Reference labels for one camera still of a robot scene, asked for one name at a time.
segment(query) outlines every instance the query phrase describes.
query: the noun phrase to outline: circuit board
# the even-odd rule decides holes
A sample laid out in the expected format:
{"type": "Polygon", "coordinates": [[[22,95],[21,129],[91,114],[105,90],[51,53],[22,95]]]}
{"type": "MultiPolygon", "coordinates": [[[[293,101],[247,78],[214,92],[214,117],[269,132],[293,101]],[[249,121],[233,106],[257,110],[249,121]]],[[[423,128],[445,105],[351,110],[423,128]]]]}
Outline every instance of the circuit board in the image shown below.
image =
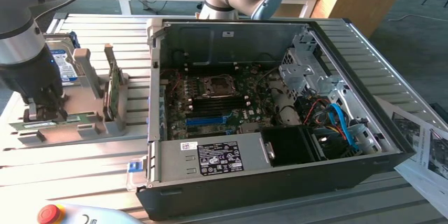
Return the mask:
{"type": "Polygon", "coordinates": [[[265,73],[266,70],[259,66],[246,65],[239,66],[233,74],[215,76],[189,76],[177,70],[163,74],[161,79],[167,79],[165,85],[166,140],[249,133],[257,128],[271,126],[274,104],[270,94],[259,92],[259,86],[263,87],[267,82],[267,78],[263,78],[265,73]],[[217,119],[217,123],[210,121],[201,125],[187,124],[190,123],[187,115],[191,114],[191,99],[203,102],[214,101],[215,98],[237,97],[243,99],[245,106],[221,110],[221,116],[213,118],[213,120],[217,119]]]}

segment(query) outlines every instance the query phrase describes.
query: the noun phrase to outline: power supply label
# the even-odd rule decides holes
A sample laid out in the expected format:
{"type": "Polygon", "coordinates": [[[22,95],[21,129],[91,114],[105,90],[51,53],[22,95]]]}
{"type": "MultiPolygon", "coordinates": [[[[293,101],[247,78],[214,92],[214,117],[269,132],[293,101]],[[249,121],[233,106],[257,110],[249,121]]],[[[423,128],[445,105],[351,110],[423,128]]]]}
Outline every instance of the power supply label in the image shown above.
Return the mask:
{"type": "Polygon", "coordinates": [[[203,176],[243,170],[237,142],[197,145],[197,155],[203,176]]]}

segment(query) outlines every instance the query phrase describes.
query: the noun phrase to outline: blue latch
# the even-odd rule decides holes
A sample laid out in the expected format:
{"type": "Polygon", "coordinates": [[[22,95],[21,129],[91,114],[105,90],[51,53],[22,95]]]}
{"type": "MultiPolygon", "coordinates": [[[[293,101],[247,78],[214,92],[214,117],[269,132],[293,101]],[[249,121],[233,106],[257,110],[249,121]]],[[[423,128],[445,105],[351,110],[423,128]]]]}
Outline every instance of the blue latch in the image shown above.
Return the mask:
{"type": "Polygon", "coordinates": [[[142,161],[141,162],[130,162],[127,172],[129,173],[142,172],[142,161]]]}

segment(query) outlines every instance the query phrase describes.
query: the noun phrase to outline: motherboard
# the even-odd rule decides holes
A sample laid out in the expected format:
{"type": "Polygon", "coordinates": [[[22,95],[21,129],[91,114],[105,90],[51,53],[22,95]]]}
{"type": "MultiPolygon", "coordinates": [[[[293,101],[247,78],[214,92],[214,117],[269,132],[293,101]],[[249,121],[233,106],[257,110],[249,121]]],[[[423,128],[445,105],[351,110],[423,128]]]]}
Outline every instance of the motherboard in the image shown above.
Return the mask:
{"type": "Polygon", "coordinates": [[[251,133],[274,125],[267,72],[257,64],[162,70],[165,139],[251,133]]]}

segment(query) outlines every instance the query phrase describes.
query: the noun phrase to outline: table leg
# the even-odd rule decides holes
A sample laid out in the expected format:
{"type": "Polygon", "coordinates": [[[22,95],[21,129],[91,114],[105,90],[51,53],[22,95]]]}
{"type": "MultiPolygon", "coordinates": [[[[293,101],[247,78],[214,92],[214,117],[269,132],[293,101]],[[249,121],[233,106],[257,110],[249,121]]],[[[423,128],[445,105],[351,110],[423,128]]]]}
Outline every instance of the table leg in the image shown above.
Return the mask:
{"type": "Polygon", "coordinates": [[[309,18],[310,13],[313,12],[315,6],[315,0],[306,0],[305,4],[301,7],[299,18],[309,18]]]}
{"type": "Polygon", "coordinates": [[[118,0],[121,15],[131,15],[130,13],[130,0],[118,0]]]}

